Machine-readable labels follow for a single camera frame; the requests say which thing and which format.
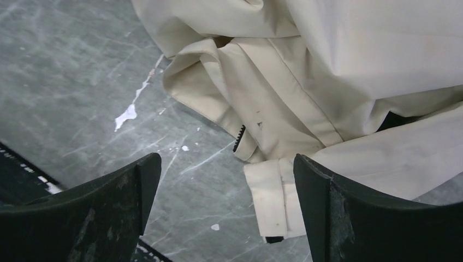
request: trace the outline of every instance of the scratch mark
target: scratch mark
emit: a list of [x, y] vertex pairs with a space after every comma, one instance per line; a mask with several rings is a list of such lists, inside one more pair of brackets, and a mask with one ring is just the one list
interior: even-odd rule
[[167, 234], [165, 234], [163, 237], [161, 237], [160, 239], [157, 239], [155, 242], [151, 243], [151, 246], [156, 245], [157, 243], [159, 243], [160, 241], [162, 241], [163, 239], [165, 239], [166, 237], [168, 237], [169, 234], [170, 234], [170, 232], [167, 232]]
[[177, 251], [174, 251], [174, 252], [171, 252], [171, 253], [166, 253], [165, 256], [166, 256], [166, 257], [170, 257], [170, 256], [172, 256], [172, 255], [176, 255], [176, 254], [178, 254], [178, 253], [180, 253], [180, 252], [182, 252], [182, 251], [185, 251], [185, 250], [188, 250], [188, 248], [180, 248], [180, 249], [177, 250]]
[[93, 143], [91, 143], [91, 144], [89, 144], [89, 145], [82, 146], [82, 147], [79, 147], [79, 148], [77, 148], [77, 149], [75, 149], [75, 150], [69, 151], [69, 152], [67, 152], [66, 154], [64, 154], [64, 155], [62, 156], [62, 158], [63, 158], [63, 157], [66, 157], [66, 156], [68, 156], [68, 155], [70, 155], [70, 154], [73, 154], [73, 153], [77, 153], [77, 152], [79, 152], [79, 151], [82, 151], [82, 150], [84, 150], [84, 149], [86, 149], [86, 148], [89, 148], [89, 147], [91, 147], [91, 146], [93, 146], [93, 145], [95, 145], [95, 144], [97, 144], [97, 143], [98, 143], [98, 142], [93, 142]]
[[167, 108], [164, 108], [161, 112], [159, 112], [159, 115], [162, 115], [167, 110]]
[[156, 140], [155, 142], [153, 142], [153, 143], [147, 145], [146, 148], [149, 148], [149, 147], [151, 147], [151, 146], [157, 146], [158, 143], [161, 142], [161, 141], [162, 141], [164, 138], [166, 138], [166, 137], [167, 137], [167, 135], [161, 137], [160, 139]]
[[195, 170], [196, 168], [204, 165], [205, 163], [209, 162], [210, 160], [212, 160], [213, 158], [217, 157], [220, 153], [222, 153], [222, 151], [224, 151], [225, 149], [227, 149], [227, 147], [231, 146], [232, 144], [234, 144], [235, 141], [229, 143], [226, 147], [220, 149], [219, 151], [215, 152], [213, 155], [211, 155], [210, 157], [208, 157], [207, 159], [205, 159], [204, 161], [201, 161], [199, 164], [197, 165], [194, 165], [194, 166], [190, 166], [189, 168], [183, 170], [180, 172], [180, 175], [183, 175], [185, 174], [186, 172], [189, 172], [189, 171], [192, 171], [192, 170]]
[[305, 261], [307, 261], [307, 260], [308, 260], [308, 257], [309, 257], [310, 255], [311, 255], [310, 253], [309, 253], [309, 254], [307, 254], [307, 256], [305, 256], [305, 258], [304, 258], [304, 261], [302, 261], [302, 262], [305, 262]]
[[135, 54], [136, 51], [138, 50], [132, 50], [124, 60], [117, 63], [117, 65], [106, 75], [106, 77], [112, 78], [112, 75], [114, 74], [114, 72], [117, 71], [119, 67], [121, 67], [121, 65], [125, 64]]
[[88, 224], [90, 223], [90, 221], [93, 221], [94, 219], [95, 219], [95, 210], [90, 209], [88, 211], [87, 217], [84, 220], [84, 224], [80, 228], [79, 235], [77, 236], [76, 245], [82, 242], [82, 240], [84, 239], [85, 233], [87, 232]]
[[241, 253], [241, 254], [239, 254], [239, 255], [233, 257], [233, 258], [230, 259], [230, 260], [227, 260], [227, 262], [231, 262], [231, 261], [233, 261], [233, 260], [239, 258], [240, 256], [242, 256], [242, 255], [244, 255], [244, 254], [246, 254], [246, 253], [248, 253], [248, 252], [250, 252], [250, 251], [253, 251], [254, 249], [258, 248], [259, 246], [260, 246], [260, 245], [254, 246], [254, 247], [252, 247], [251, 249], [249, 249], [248, 251], [245, 251], [245, 252], [243, 252], [243, 253]]

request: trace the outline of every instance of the zipper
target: zipper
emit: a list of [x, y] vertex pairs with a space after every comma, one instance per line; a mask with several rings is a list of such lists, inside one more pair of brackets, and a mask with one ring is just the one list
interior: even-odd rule
[[241, 139], [243, 138], [243, 135], [245, 133], [245, 130], [246, 130], [246, 127], [243, 125], [241, 127], [241, 130], [240, 130], [239, 134], [238, 134], [238, 138], [236, 139], [235, 146], [233, 147], [233, 153], [235, 153], [236, 150], [238, 149], [238, 146], [240, 145]]

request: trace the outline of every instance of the cloth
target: cloth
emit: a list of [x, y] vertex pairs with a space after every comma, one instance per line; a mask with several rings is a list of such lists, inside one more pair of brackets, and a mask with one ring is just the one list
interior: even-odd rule
[[[165, 90], [233, 136], [260, 234], [305, 234], [293, 159], [413, 199], [463, 171], [463, 2], [132, 0]], [[388, 113], [419, 116], [377, 132]]]

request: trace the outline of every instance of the white paint spot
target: white paint spot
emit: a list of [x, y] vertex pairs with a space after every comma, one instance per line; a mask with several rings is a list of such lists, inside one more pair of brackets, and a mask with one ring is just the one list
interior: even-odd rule
[[141, 251], [143, 251], [143, 252], [145, 252], [145, 253], [149, 253], [148, 249], [142, 247], [142, 246], [139, 245], [139, 244], [137, 244], [136, 247], [137, 247], [139, 250], [141, 250]]
[[119, 130], [119, 128], [122, 127], [122, 125], [124, 124], [125, 121], [127, 120], [133, 120], [136, 118], [136, 110], [135, 110], [135, 102], [136, 100], [138, 99], [138, 97], [140, 96], [140, 93], [148, 86], [149, 84], [149, 80], [151, 79], [151, 77], [156, 73], [156, 69], [158, 68], [159, 64], [161, 63], [161, 60], [164, 58], [164, 55], [161, 55], [158, 59], [158, 61], [156, 62], [155, 64], [155, 67], [150, 71], [150, 73], [148, 74], [148, 77], [146, 78], [146, 80], [141, 83], [141, 88], [138, 89], [136, 92], [135, 92], [135, 98], [133, 99], [132, 103], [128, 106], [128, 108], [125, 110], [124, 113], [122, 113], [119, 117], [117, 117], [116, 119], [114, 119], [114, 121], [116, 122], [116, 129], [114, 129], [114, 132], [116, 132], [117, 130]]
[[215, 225], [212, 225], [211, 226], [211, 229], [214, 230], [214, 231], [219, 231], [220, 230], [220, 226], [218, 224], [215, 224]]
[[116, 132], [119, 128], [121, 128], [125, 121], [132, 120], [135, 118], [136, 118], [135, 105], [131, 104], [129, 105], [129, 107], [126, 109], [124, 113], [122, 113], [119, 117], [114, 119], [116, 121], [116, 129], [114, 129], [114, 132]]
[[55, 186], [54, 184], [50, 182], [48, 182], [46, 185], [48, 186], [47, 191], [50, 192], [51, 194], [57, 194], [59, 192], [63, 192], [63, 190], [61, 190], [59, 187]]
[[44, 183], [47, 183], [47, 182], [48, 182], [48, 180], [47, 180], [46, 178], [44, 178], [43, 176], [39, 176], [38, 178], [39, 178], [40, 180], [42, 180], [42, 182], [44, 182]]

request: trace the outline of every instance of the gray concrete floor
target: gray concrete floor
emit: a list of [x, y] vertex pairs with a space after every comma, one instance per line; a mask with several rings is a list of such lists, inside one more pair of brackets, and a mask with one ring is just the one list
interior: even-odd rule
[[[160, 55], [130, 1], [1, 0], [0, 140], [67, 187], [160, 153], [143, 239], [175, 262], [311, 261], [305, 237], [262, 242], [233, 138], [169, 98], [162, 73], [114, 132]], [[461, 188], [460, 175], [418, 201], [456, 202]]]

